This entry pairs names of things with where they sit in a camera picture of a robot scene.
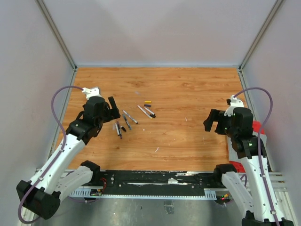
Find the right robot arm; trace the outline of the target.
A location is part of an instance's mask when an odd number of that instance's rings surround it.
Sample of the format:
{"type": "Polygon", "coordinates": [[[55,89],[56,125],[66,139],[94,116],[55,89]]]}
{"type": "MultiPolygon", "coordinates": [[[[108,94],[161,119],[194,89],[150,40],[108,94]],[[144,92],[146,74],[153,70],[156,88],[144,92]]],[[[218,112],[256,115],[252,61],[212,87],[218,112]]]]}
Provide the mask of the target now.
{"type": "Polygon", "coordinates": [[[239,207],[244,226],[292,226],[285,218],[276,199],[269,177],[264,144],[253,134],[253,114],[250,109],[236,107],[232,115],[212,109],[203,122],[210,131],[217,122],[215,132],[226,135],[245,170],[249,187],[245,187],[232,164],[220,164],[214,169],[213,183],[226,187],[239,207]]]}

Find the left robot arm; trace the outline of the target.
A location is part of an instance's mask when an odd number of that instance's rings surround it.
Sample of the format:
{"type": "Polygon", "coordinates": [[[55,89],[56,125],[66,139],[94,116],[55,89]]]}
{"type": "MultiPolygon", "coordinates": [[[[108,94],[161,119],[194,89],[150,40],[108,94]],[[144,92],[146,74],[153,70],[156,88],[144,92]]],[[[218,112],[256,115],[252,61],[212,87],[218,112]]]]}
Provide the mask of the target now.
{"type": "Polygon", "coordinates": [[[84,161],[69,175],[62,174],[73,158],[98,136],[104,123],[120,118],[113,97],[105,100],[101,96],[90,97],[76,119],[63,131],[63,139],[47,162],[30,180],[21,180],[16,191],[20,199],[18,217],[24,224],[22,208],[26,208],[42,219],[50,219],[61,202],[84,184],[96,186],[100,183],[100,166],[84,161]]]}

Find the white marker yellow end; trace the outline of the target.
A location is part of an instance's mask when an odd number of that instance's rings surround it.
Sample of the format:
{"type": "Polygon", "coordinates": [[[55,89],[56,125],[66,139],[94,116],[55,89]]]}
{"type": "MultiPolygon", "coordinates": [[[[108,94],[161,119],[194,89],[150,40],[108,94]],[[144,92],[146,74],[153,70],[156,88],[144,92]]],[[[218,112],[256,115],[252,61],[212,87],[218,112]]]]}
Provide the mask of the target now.
{"type": "Polygon", "coordinates": [[[150,119],[152,119],[152,117],[148,114],[148,113],[146,113],[146,111],[143,109],[143,108],[141,108],[139,105],[137,105],[137,107],[146,115],[146,116],[148,116],[150,119]]]}

